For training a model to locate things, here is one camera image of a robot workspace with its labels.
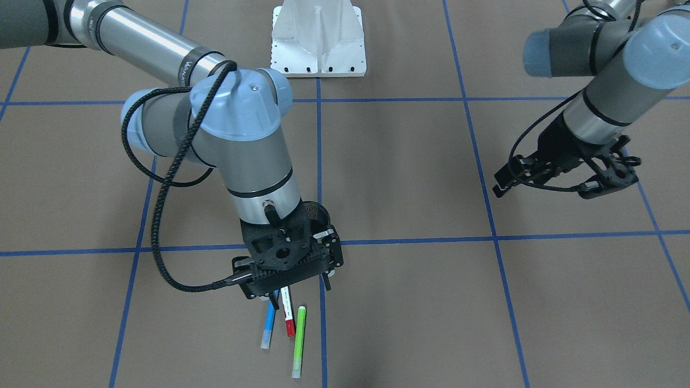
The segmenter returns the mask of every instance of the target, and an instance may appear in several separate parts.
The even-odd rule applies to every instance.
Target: brown floor
[[[257,68],[281,1],[126,3]],[[686,387],[690,86],[627,130],[641,185],[491,192],[517,136],[588,82],[521,63],[529,33],[577,4],[357,0],[367,76],[292,80],[283,128],[302,196],[346,245],[332,291],[293,286],[309,311],[300,380],[282,320],[259,348],[265,302],[181,293],[155,268],[158,185],[122,151],[119,112],[162,83],[94,50],[4,50],[0,387]],[[520,150],[534,148],[535,135]],[[219,174],[166,209],[173,275],[225,276],[244,250]]]

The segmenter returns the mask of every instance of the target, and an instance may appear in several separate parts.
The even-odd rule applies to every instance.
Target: blue marker
[[[278,291],[274,291],[273,295],[278,296]],[[273,332],[273,321],[275,320],[275,309],[273,303],[268,301],[268,312],[266,313],[266,325],[264,326],[264,337],[261,340],[261,348],[268,349],[270,347],[270,335]]]

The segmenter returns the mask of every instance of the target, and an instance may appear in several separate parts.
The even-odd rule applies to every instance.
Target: black band
[[[192,108],[189,108],[189,109],[187,110],[186,116],[187,116],[187,128],[189,128],[189,127],[192,126]],[[212,165],[211,163],[208,163],[206,160],[203,160],[203,159],[199,156],[199,154],[197,153],[197,150],[194,149],[194,144],[193,144],[193,143],[189,146],[189,149],[192,150],[192,152],[194,153],[194,156],[197,157],[197,159],[198,159],[201,163],[207,165],[207,166],[210,167],[210,168],[216,168],[216,166]]]
[[[77,39],[74,32],[72,31],[72,24],[70,23],[70,13],[72,12],[72,5],[74,3],[75,0],[67,0],[67,2],[65,2],[65,9],[62,10],[62,17],[65,20],[65,27],[67,27],[67,32],[69,32],[70,35],[72,35],[72,38],[75,38],[75,41],[79,41],[79,39]]]
[[[57,18],[57,10],[52,0],[43,0],[43,6],[46,7],[46,16],[48,17],[48,38],[44,44],[53,44],[57,40],[57,34],[60,31],[60,20]]]
[[[103,21],[103,18],[106,16],[108,12],[111,10],[114,10],[115,8],[127,8],[127,6],[124,6],[122,4],[117,4],[112,1],[107,1],[105,3],[101,3],[96,8],[91,11],[91,13],[88,15],[88,23],[87,28],[88,28],[88,33],[91,36],[91,40],[96,43],[101,50],[107,52],[110,55],[113,55],[108,49],[106,49],[105,46],[103,46],[103,41],[101,41],[101,22]]]
[[[615,125],[615,126],[628,126],[632,123],[622,123],[622,122],[617,122],[614,119],[611,119],[610,117],[606,116],[604,113],[602,113],[599,109],[597,109],[594,104],[592,104],[592,101],[589,100],[589,97],[587,97],[587,89],[585,88],[582,91],[582,99],[584,100],[584,104],[587,105],[587,108],[589,108],[589,111],[592,112],[596,117],[599,117],[601,120],[604,120],[606,123],[610,125]]]
[[[179,64],[179,70],[177,71],[177,83],[181,87],[189,86],[189,82],[192,77],[192,70],[199,63],[199,60],[206,55],[213,54],[214,52],[223,55],[222,52],[213,50],[207,46],[193,48],[187,55],[184,56],[182,62]]]
[[[618,48],[615,49],[615,52],[613,53],[613,56],[615,57],[618,55],[619,52],[623,51],[623,48],[625,48],[625,45],[628,43],[628,39],[624,40],[623,43],[621,43]]]
[[[589,47],[589,72],[592,75],[597,74],[597,43],[599,42],[599,35],[601,35],[603,28],[604,24],[599,23],[597,28],[594,30],[594,35],[592,36],[592,44]]]
[[[271,194],[272,192],[276,191],[277,189],[285,186],[286,183],[288,183],[288,180],[293,176],[293,170],[290,169],[290,172],[288,175],[285,175],[285,178],[281,179],[280,182],[274,184],[273,186],[269,188],[265,188],[264,190],[261,191],[255,191],[253,193],[240,193],[239,191],[233,191],[228,188],[228,191],[230,194],[234,195],[235,197],[239,198],[256,198],[256,197],[263,197],[264,195]]]
[[[575,13],[575,12],[577,12],[577,11],[583,9],[583,8],[584,8],[585,10],[587,9],[587,7],[585,7],[585,6],[579,6],[579,7],[573,8],[572,11],[568,12],[568,14],[565,16],[564,20],[565,20],[565,19],[568,19],[570,16],[573,16],[573,13]],[[590,15],[590,14],[579,14],[579,15],[577,15],[577,16],[585,16],[585,17],[588,17],[588,18],[590,18],[590,19],[592,19],[592,20],[594,20],[594,21],[599,21],[599,19],[597,19],[596,16]]]

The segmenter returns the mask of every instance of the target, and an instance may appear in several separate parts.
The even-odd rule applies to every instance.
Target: black cable
[[[632,32],[635,29],[635,25],[638,23],[638,19],[640,18],[640,11],[642,9],[642,3],[644,0],[637,0],[635,2],[635,14],[633,15],[633,22],[630,23],[630,28],[628,28],[628,32]]]
[[[515,150],[518,149],[518,146],[520,145],[520,142],[527,136],[539,123],[543,122],[548,116],[551,116],[555,111],[561,109],[565,104],[569,103],[570,101],[573,101],[577,95],[580,94],[580,92],[575,93],[574,95],[571,95],[570,97],[566,98],[564,101],[562,101],[560,104],[557,106],[554,106],[549,112],[546,112],[541,116],[540,118],[537,119],[532,125],[529,126],[515,141],[515,144],[511,148],[511,153],[508,156],[508,171],[510,171],[511,175],[513,176],[513,179],[515,179],[516,182],[521,183],[525,186],[533,187],[533,188],[541,188],[542,190],[549,190],[549,191],[562,191],[566,193],[574,193],[578,191],[578,186],[571,186],[571,187],[557,187],[557,186],[547,186],[543,184],[536,184],[532,182],[528,182],[521,177],[518,177],[517,174],[515,174],[515,171],[513,171],[512,168],[512,163],[513,163],[513,157],[515,155]]]
[[[62,44],[62,43],[56,43],[56,44],[48,44],[46,45],[48,47],[57,47],[57,48],[86,48],[85,45],[83,44]]]
[[[596,8],[589,4],[589,0],[582,0],[582,4],[584,4],[584,7],[587,8],[589,12],[592,12],[594,16],[605,21],[615,21],[615,17],[609,14],[602,14],[601,12],[597,11]]]
[[[134,115],[134,112],[142,106],[144,103],[146,103],[148,100],[152,99],[153,97],[158,97],[160,95],[171,95],[175,93],[187,93],[192,88],[167,88],[167,89],[156,89],[152,90],[149,93],[146,93],[143,97],[138,99],[130,108],[127,110],[127,113],[125,114],[124,119],[122,120],[122,131],[121,131],[121,138],[122,138],[122,145],[125,148],[125,153],[127,153],[127,156],[130,158],[130,161],[141,171],[142,173],[146,174],[149,178],[155,180],[156,182],[163,183],[165,179],[163,177],[160,177],[156,175],[154,172],[146,168],[139,159],[137,159],[137,156],[134,155],[134,151],[132,151],[132,146],[129,144],[129,139],[127,138],[127,127],[129,127],[129,123],[132,119],[132,116]],[[190,181],[190,182],[171,182],[170,185],[173,187],[191,187],[196,184],[199,184],[204,181],[211,173],[213,172],[213,168],[209,168],[206,170],[206,172],[201,176],[198,177],[197,179]]]
[[[210,290],[215,290],[219,289],[221,287],[226,287],[233,285],[235,281],[233,280],[233,275],[228,276],[225,279],[218,280],[213,283],[205,284],[202,286],[188,286],[182,283],[179,283],[175,279],[173,279],[172,276],[170,276],[168,269],[166,268],[166,265],[163,263],[163,257],[161,256],[161,247],[160,247],[160,227],[161,227],[161,218],[163,215],[163,206],[165,205],[166,198],[168,196],[168,192],[170,190],[170,187],[172,186],[173,179],[175,178],[175,174],[177,174],[177,171],[179,170],[180,164],[182,163],[182,160],[184,159],[184,156],[186,155],[187,151],[192,145],[192,141],[194,140],[194,136],[197,134],[197,131],[199,130],[199,127],[201,126],[201,121],[204,119],[204,116],[206,116],[206,112],[208,111],[208,108],[211,105],[211,102],[213,101],[213,97],[215,94],[218,92],[218,89],[223,83],[223,80],[225,80],[226,76],[230,71],[234,71],[237,69],[236,65],[230,65],[228,64],[223,68],[221,73],[219,74],[218,78],[215,80],[213,85],[211,86],[211,89],[208,91],[208,94],[206,95],[206,98],[201,105],[201,108],[199,109],[199,113],[197,114],[196,119],[194,120],[194,123],[192,126],[189,128],[189,131],[187,132],[187,135],[184,137],[184,140],[182,141],[182,144],[179,147],[179,150],[177,151],[177,155],[175,155],[175,158],[172,160],[172,164],[170,165],[170,169],[168,170],[168,173],[166,174],[165,180],[163,184],[161,185],[161,189],[158,192],[158,198],[156,199],[156,206],[153,211],[153,219],[151,220],[151,250],[153,252],[153,258],[156,262],[156,266],[158,267],[158,272],[160,272],[161,276],[163,276],[163,279],[171,286],[175,287],[176,289],[180,291],[185,291],[185,292],[203,292],[203,291],[210,291]],[[237,77],[237,80],[235,82],[235,85],[233,86],[233,89],[239,85],[240,79],[239,75]]]

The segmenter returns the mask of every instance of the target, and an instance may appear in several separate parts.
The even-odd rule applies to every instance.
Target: white pedestal
[[[350,0],[285,0],[272,37],[270,67],[288,78],[366,74],[362,11]]]

